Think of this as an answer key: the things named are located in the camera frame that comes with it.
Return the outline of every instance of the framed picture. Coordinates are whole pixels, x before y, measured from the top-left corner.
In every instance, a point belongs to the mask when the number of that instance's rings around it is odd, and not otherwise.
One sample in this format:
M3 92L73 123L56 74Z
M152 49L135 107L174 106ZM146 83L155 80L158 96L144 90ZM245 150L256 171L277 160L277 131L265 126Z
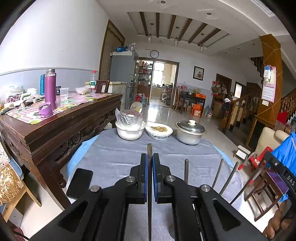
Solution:
M203 80L203 72L205 69L194 66L194 71L193 71L193 78L197 80Z

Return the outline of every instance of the blue water bottle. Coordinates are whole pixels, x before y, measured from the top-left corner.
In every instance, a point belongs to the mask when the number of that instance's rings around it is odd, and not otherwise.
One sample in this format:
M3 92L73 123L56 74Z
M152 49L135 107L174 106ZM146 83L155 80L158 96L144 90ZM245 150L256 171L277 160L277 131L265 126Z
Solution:
M44 79L45 79L45 74L42 74L40 76L40 94L44 95Z

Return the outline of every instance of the checkered tablecloth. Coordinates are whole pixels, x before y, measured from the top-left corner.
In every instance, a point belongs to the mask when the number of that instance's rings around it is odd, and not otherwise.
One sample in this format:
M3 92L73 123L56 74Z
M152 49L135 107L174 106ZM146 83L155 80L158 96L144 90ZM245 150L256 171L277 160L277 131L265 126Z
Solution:
M53 110L54 115L60 113L64 110L70 109L82 103L86 103L95 99L100 99L102 97L107 96L108 94L85 94L85 95L78 95L76 93L69 93L68 99L65 101L61 101L60 96L57 96L57 108ZM37 124L40 121L43 121L47 118L41 118L38 112L38 107L43 104L45 101L41 101L31 106L25 107L21 104L20 107L15 108L7 113L7 115L16 118L20 121L29 124Z

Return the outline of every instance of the thermos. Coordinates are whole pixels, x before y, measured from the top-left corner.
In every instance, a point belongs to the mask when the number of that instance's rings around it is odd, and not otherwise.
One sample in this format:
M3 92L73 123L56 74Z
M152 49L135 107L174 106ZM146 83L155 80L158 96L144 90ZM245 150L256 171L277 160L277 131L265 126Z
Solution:
M45 102L50 102L53 110L57 108L56 80L57 74L55 72L55 69L47 70L44 79Z
M44 78L45 78L45 74L42 74L40 76L40 94L44 95Z

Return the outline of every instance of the black smartphone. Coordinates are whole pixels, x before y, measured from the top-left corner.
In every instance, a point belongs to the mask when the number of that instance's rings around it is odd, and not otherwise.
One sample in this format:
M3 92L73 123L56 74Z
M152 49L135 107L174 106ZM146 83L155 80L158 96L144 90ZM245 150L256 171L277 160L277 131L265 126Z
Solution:
M89 189L93 171L77 168L66 192L67 197L77 200Z

